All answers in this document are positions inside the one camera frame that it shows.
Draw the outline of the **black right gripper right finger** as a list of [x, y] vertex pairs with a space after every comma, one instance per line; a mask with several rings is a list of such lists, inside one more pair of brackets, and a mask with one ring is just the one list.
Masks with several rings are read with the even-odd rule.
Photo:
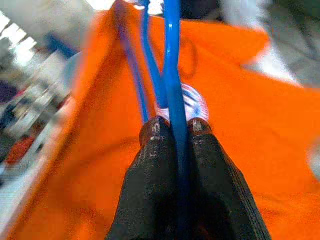
[[195, 240], [270, 240], [243, 173], [201, 118], [188, 122]]

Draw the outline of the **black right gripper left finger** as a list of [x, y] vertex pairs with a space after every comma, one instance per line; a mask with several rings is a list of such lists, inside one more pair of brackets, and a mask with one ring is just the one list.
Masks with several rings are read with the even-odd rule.
[[156, 116], [139, 134], [140, 150], [125, 173], [108, 240], [173, 240], [177, 162], [169, 123]]

